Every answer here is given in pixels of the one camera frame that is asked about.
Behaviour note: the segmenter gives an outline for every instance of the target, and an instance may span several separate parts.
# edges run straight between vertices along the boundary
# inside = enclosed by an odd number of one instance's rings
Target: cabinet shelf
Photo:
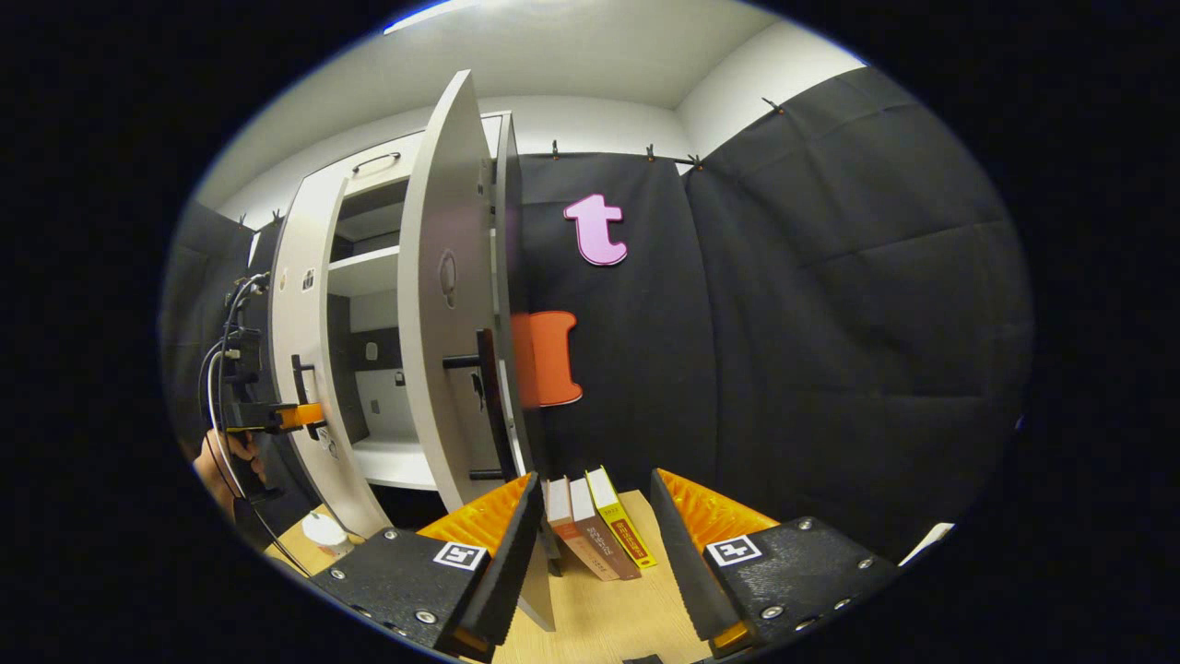
[[[369,484],[438,491],[422,446],[414,439],[369,436],[353,443],[353,455]]]
[[[328,264],[328,291],[355,297],[398,288],[398,250],[386,246]]]

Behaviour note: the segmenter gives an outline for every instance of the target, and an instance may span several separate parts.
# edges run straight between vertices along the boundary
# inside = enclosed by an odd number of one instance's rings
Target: cable
[[[223,326],[224,331],[222,334],[222,341],[221,341],[222,349],[225,349],[225,348],[229,347],[229,326],[230,326],[230,323],[234,322],[234,314],[237,310],[237,303],[242,300],[242,295],[244,295],[245,291],[250,289],[250,285],[253,285],[255,281],[257,281],[258,278],[262,278],[263,276],[264,276],[263,274],[255,274],[254,276],[249,277],[244,283],[242,283],[237,288],[237,292],[235,292],[235,295],[234,295],[234,302],[230,303],[230,305],[229,305],[229,315],[225,317],[225,324]],[[218,351],[217,356],[214,356],[214,357],[219,357],[222,353],[223,351]],[[212,414],[212,410],[214,410],[214,405],[212,405],[214,389],[212,389],[212,383],[211,383],[211,381],[212,381],[212,374],[214,374],[214,368],[212,368],[212,364],[210,364],[209,366],[209,380],[210,380],[210,386],[209,386],[209,416],[210,416],[210,419],[214,418],[214,414]],[[225,363],[222,362],[222,363],[217,364],[217,419],[215,420],[215,422],[221,422],[223,427],[224,427],[224,423],[225,423],[225,390],[224,390],[224,384],[225,383],[224,383],[224,381],[225,381]],[[218,428],[216,426],[214,427],[214,429],[216,429],[218,432],[221,430],[221,428]],[[234,473],[234,468],[231,466],[229,466],[229,458],[227,456],[225,460],[227,460],[227,467],[229,468],[229,475],[230,475],[230,478],[232,478],[234,479],[234,484],[237,485],[238,493],[242,495],[242,498],[245,498],[245,491],[242,489],[242,482],[237,479],[237,474]]]
[[[197,406],[202,412],[205,410],[205,364],[209,362],[209,359],[212,357],[214,353],[216,353],[221,347],[221,341],[214,344],[209,349],[209,353],[205,354],[205,359],[201,361],[201,369],[197,370]]]
[[[287,547],[283,546],[283,543],[278,541],[278,535],[276,535],[275,532],[270,530],[270,526],[266,522],[266,520],[262,519],[262,515],[258,514],[258,511],[254,509],[253,505],[250,506],[250,509],[253,509],[254,511],[254,515],[258,518],[258,524],[262,524],[262,527],[266,528],[268,533],[270,533],[270,539],[275,543],[275,548],[277,548],[278,551],[281,551],[283,553],[283,555],[287,557],[287,560],[291,561],[291,565],[294,565],[295,567],[299,567],[299,571],[302,572],[304,577],[307,577],[308,579],[310,579],[312,578],[312,573],[307,571],[307,567],[303,567],[302,565],[300,565],[299,560],[295,560],[295,557],[291,555],[291,553],[289,551],[287,551]]]
[[[209,366],[209,373],[208,373],[208,379],[209,379],[209,383],[208,383],[208,388],[209,388],[209,392],[208,392],[208,395],[209,395],[209,418],[210,418],[210,420],[214,420],[214,433],[217,434],[217,438],[218,438],[218,448],[221,448],[221,451],[222,451],[222,459],[225,460],[225,466],[229,467],[229,454],[230,453],[225,449],[225,446],[221,441],[221,429],[217,428],[217,421],[214,419],[214,387],[212,387],[214,368],[212,368],[212,363],[221,361],[221,359],[222,359],[222,351],[217,351],[216,354],[214,354],[212,360],[210,361],[210,366]],[[205,436],[205,443],[206,445],[209,443],[209,438],[208,436]],[[214,451],[210,449],[209,454],[212,455]],[[222,476],[222,481],[225,482],[225,487],[229,488],[230,492],[232,493],[234,487],[231,487],[230,484],[229,484],[229,480],[225,479],[225,474],[222,472],[221,465],[217,464],[216,459],[214,459],[214,466],[217,467],[217,473]],[[230,468],[230,476],[232,476],[234,478],[234,482],[237,484],[237,476],[234,475],[234,469],[232,468]],[[245,498],[245,492],[242,491],[241,485],[238,485],[238,493],[242,495],[243,499]],[[294,565],[296,568],[299,568],[300,572],[303,572],[303,574],[307,576],[307,578],[310,579],[312,574],[307,571],[306,567],[303,567],[299,563],[299,560],[295,559],[294,555],[291,555],[291,553],[289,551],[287,551],[287,547],[283,546],[283,543],[278,541],[278,537],[275,535],[275,532],[273,530],[270,530],[270,525],[267,524],[267,520],[263,519],[262,514],[258,513],[258,511],[254,507],[254,504],[250,504],[249,500],[247,500],[247,504],[250,505],[250,512],[254,513],[255,518],[258,519],[258,522],[262,524],[262,527],[267,530],[267,533],[270,535],[270,540],[275,544],[275,548],[277,548],[280,552],[282,552],[282,554],[286,555],[287,559],[291,561],[291,565]]]
[[[263,272],[263,274],[255,274],[254,276],[251,276],[248,280],[245,280],[244,283],[241,283],[241,285],[238,287],[237,291],[234,294],[234,301],[230,303],[229,315],[225,318],[224,329],[222,331],[222,340],[221,340],[221,342],[218,342],[218,346],[222,349],[225,349],[229,346],[229,328],[230,328],[230,324],[234,324],[234,316],[235,316],[235,314],[238,313],[237,305],[238,305],[238,302],[242,300],[242,295],[244,295],[248,290],[251,290],[251,285],[254,285],[254,283],[256,281],[258,281],[260,278],[266,278],[269,274],[270,274],[269,271]],[[253,288],[253,292],[260,292],[260,291],[261,291],[260,288],[257,288],[257,287]],[[240,329],[243,328],[243,326],[241,323],[237,323],[236,326]],[[221,360],[222,356],[223,356],[223,354],[224,354],[224,351],[217,351],[214,355],[214,361]],[[225,422],[225,399],[224,399],[225,363],[224,362],[219,362],[217,364],[217,388],[218,388],[217,389],[217,412],[218,412],[219,418],[216,418],[215,414],[214,414],[214,389],[212,389],[212,376],[214,376],[212,362],[214,361],[210,361],[210,366],[209,366],[209,386],[208,386],[209,387],[209,418],[210,418],[210,420],[214,420],[214,423],[215,423],[214,430],[221,432],[221,429],[218,429],[216,427],[216,423],[219,421],[219,422],[222,422],[222,425],[224,425],[224,422]],[[218,442],[221,442],[221,436],[219,435],[218,435]],[[229,466],[229,456],[228,456],[228,454],[229,453],[223,447],[222,448],[222,455],[223,455],[223,459],[227,460],[225,466],[229,468],[229,474],[230,474],[231,478],[234,478],[234,484],[237,485],[238,493],[241,494],[241,497],[243,499],[245,499],[245,491],[242,489],[242,485],[241,485],[241,482],[238,482],[237,475],[234,473],[234,468]],[[270,540],[274,543],[275,548],[277,548],[280,552],[282,552],[282,554],[286,555],[287,559],[290,560],[291,564],[300,570],[300,572],[302,572],[307,578],[310,579],[312,574],[307,571],[306,567],[303,567],[302,565],[300,565],[299,560],[296,560],[295,557],[291,555],[291,553],[289,551],[287,551],[287,547],[283,546],[283,544],[281,541],[278,541],[278,537],[270,528],[270,525],[267,524],[267,520],[262,518],[262,513],[258,512],[258,509],[254,506],[253,502],[249,501],[249,499],[245,499],[245,501],[247,501],[247,505],[250,506],[250,512],[258,520],[258,522],[262,524],[262,527],[267,530],[267,533],[270,534]]]
[[[222,351],[217,351],[216,354],[214,354],[212,360],[209,361],[209,373],[208,373],[209,420],[212,420],[212,423],[214,423],[214,434],[217,435],[217,448],[221,449],[221,452],[222,452],[222,459],[225,460],[225,467],[229,468],[229,456],[228,456],[229,453],[227,453],[227,451],[225,451],[227,446],[225,446],[224,441],[222,441],[222,428],[217,426],[217,419],[214,416],[214,366],[212,366],[212,363],[218,362],[221,359],[222,359]],[[209,442],[209,436],[205,436],[205,443],[208,443],[208,442]],[[222,481],[225,482],[225,486],[230,489],[230,493],[234,493],[234,487],[230,486],[229,480],[225,479],[225,473],[221,469],[221,465],[217,464],[217,459],[216,458],[214,458],[214,466],[217,467],[217,473],[222,476]],[[234,469],[232,468],[229,468],[229,476],[234,478],[234,485],[237,485],[237,492],[242,497],[245,497],[245,492],[242,491],[242,484],[237,481],[237,476],[234,475]]]

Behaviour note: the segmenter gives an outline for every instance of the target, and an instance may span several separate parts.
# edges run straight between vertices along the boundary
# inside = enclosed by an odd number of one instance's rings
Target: white bottle cap
[[[348,535],[334,519],[316,512],[303,519],[303,534],[320,546],[336,547],[348,543]]]

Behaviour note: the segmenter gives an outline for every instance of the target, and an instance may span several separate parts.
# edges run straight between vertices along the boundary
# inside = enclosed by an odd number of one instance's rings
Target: sticker
[[[590,193],[562,212],[572,218],[578,251],[591,264],[615,264],[627,257],[627,244],[611,242],[608,221],[623,221],[623,210],[607,204],[602,193]]]
[[[717,561],[717,566],[720,567],[741,563],[743,560],[753,560],[762,555],[762,552],[758,551],[754,543],[749,541],[749,538],[746,535],[741,535],[740,538],[734,538],[732,540],[714,543],[706,548],[709,550],[709,553],[713,554],[713,559]]]
[[[474,570],[487,550],[481,546],[467,546],[459,543],[447,543],[434,557],[434,563],[450,565],[459,570]]]

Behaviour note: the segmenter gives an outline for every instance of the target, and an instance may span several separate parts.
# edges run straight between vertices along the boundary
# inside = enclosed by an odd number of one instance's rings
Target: yellow book
[[[598,509],[598,514],[602,515],[602,520],[607,522],[607,527],[610,528],[627,555],[631,557],[631,560],[641,570],[654,566],[656,559],[651,555],[651,550],[643,544],[635,524],[623,509],[623,502],[618,500],[618,494],[615,493],[615,487],[610,484],[610,478],[607,476],[607,469],[599,466],[597,471],[586,473],[586,484],[590,485],[590,494],[594,497],[594,505]]]

